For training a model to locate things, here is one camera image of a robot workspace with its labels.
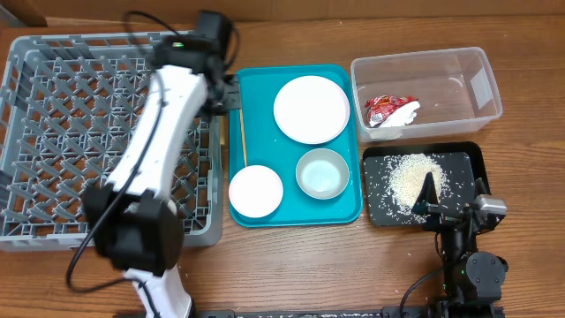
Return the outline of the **wooden chopstick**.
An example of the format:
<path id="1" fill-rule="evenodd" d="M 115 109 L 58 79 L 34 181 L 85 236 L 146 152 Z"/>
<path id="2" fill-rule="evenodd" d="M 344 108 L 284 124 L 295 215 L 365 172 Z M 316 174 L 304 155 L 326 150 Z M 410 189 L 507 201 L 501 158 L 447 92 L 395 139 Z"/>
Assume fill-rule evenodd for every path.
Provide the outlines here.
<path id="1" fill-rule="evenodd" d="M 246 139 L 245 139 L 245 117 L 244 117 L 243 108 L 239 110 L 239 122 L 240 122 L 240 134 L 241 134 L 244 166 L 247 167 L 248 162 L 247 162 Z"/>

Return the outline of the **white rice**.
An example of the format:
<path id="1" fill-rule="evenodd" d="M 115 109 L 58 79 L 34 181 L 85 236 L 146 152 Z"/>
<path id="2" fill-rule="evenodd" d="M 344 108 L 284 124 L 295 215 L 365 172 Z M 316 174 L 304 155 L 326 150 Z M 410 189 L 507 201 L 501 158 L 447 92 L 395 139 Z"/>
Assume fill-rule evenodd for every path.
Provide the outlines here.
<path id="1" fill-rule="evenodd" d="M 474 200 L 475 178 L 464 152 L 378 155 L 363 165 L 368 215 L 375 226 L 413 226 L 426 220 L 411 209 L 427 172 L 433 173 L 442 207 L 458 209 Z"/>

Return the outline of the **white napkin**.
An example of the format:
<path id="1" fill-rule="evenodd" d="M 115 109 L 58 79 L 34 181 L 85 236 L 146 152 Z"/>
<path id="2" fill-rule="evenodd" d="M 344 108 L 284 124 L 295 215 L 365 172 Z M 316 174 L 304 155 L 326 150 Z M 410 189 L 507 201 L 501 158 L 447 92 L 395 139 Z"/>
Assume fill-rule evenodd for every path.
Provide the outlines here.
<path id="1" fill-rule="evenodd" d="M 397 127 L 409 125 L 417 116 L 416 110 L 420 108 L 418 101 L 409 102 L 395 110 L 385 121 L 380 124 L 380 128 Z"/>

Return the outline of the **large white plate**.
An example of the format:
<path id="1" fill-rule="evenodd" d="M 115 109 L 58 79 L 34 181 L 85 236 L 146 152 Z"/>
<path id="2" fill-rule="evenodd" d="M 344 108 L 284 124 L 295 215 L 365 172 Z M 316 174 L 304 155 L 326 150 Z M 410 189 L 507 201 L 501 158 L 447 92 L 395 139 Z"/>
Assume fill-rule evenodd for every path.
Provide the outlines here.
<path id="1" fill-rule="evenodd" d="M 315 75 L 301 76 L 277 93 L 274 117 L 290 139 L 318 145 L 343 131 L 350 118 L 350 102 L 334 81 Z"/>

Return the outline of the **small pink plate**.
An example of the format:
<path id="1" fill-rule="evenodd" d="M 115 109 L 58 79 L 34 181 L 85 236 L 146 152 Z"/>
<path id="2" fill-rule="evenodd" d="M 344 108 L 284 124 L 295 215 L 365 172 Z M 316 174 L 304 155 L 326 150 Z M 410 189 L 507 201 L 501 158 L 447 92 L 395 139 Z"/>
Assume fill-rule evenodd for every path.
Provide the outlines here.
<path id="1" fill-rule="evenodd" d="M 243 216 L 268 216 L 282 202 L 283 182 L 266 166 L 247 166 L 230 181 L 229 199 L 231 206 Z"/>

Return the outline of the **red snack wrapper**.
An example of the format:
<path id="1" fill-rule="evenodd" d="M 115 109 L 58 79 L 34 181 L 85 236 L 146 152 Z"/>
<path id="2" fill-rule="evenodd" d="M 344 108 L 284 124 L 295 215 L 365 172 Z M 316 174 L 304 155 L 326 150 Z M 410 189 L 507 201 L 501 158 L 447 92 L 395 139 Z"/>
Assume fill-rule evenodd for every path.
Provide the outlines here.
<path id="1" fill-rule="evenodd" d="M 365 103 L 365 116 L 368 126 L 382 125 L 394 112 L 408 104 L 412 104 L 416 108 L 419 107 L 418 99 L 412 96 L 382 95 L 368 100 Z"/>

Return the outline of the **metal bowl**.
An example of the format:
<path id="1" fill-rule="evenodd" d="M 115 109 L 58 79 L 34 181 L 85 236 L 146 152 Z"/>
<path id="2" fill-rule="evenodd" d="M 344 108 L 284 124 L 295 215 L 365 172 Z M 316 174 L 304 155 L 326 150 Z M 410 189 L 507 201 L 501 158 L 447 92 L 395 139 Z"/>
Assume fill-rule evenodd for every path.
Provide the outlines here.
<path id="1" fill-rule="evenodd" d="M 306 195 L 317 200 L 330 200 L 345 190 L 350 181 L 350 169 L 334 150 L 315 148 L 299 159 L 296 180 Z"/>

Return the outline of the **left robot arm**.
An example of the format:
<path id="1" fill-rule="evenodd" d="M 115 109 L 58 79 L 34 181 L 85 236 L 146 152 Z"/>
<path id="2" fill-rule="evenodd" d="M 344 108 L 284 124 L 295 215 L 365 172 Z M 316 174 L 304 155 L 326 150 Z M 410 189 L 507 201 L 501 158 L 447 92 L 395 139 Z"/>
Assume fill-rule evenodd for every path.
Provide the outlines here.
<path id="1" fill-rule="evenodd" d="M 241 107 L 236 76 L 229 75 L 241 40 L 234 23 L 216 11 L 201 11 L 189 34 L 173 30 L 149 59 L 150 84 L 141 118 L 117 167 L 102 185 L 90 185 L 82 205 L 89 232 L 66 272 L 89 243 L 122 271 L 113 284 L 130 283 L 148 317 L 193 317 L 177 262 L 184 223 L 171 200 L 177 159 L 196 117 L 209 119 Z"/>

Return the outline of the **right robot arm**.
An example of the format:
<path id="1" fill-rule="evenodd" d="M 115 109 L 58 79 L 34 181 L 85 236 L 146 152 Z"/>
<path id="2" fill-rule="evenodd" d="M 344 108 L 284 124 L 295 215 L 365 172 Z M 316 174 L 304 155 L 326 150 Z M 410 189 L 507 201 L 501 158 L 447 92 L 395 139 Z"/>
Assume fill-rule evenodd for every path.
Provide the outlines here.
<path id="1" fill-rule="evenodd" d="M 502 317 L 494 303 L 501 299 L 501 287 L 509 270 L 508 263 L 494 254 L 480 252 L 477 236 L 493 231 L 507 214 L 503 199 L 487 192 L 482 178 L 475 180 L 474 201 L 462 208 L 439 203 L 433 174 L 428 172 L 411 210 L 424 216 L 424 231 L 435 234 L 436 251 L 442 265 L 414 283 L 399 306 L 404 316 L 407 296 L 424 281 L 443 275 L 445 295 L 431 299 L 421 310 L 424 317 Z"/>

